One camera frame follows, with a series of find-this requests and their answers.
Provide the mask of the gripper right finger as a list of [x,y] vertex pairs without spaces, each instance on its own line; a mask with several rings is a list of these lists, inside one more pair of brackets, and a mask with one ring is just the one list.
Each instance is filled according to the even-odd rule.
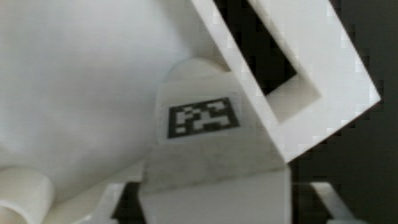
[[291,224],[369,224],[355,217],[328,182],[298,182],[291,191]]

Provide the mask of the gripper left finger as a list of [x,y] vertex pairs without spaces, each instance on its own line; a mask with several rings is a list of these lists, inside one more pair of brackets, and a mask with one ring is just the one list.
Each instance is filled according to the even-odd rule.
[[88,215],[72,224],[145,224],[136,182],[110,184]]

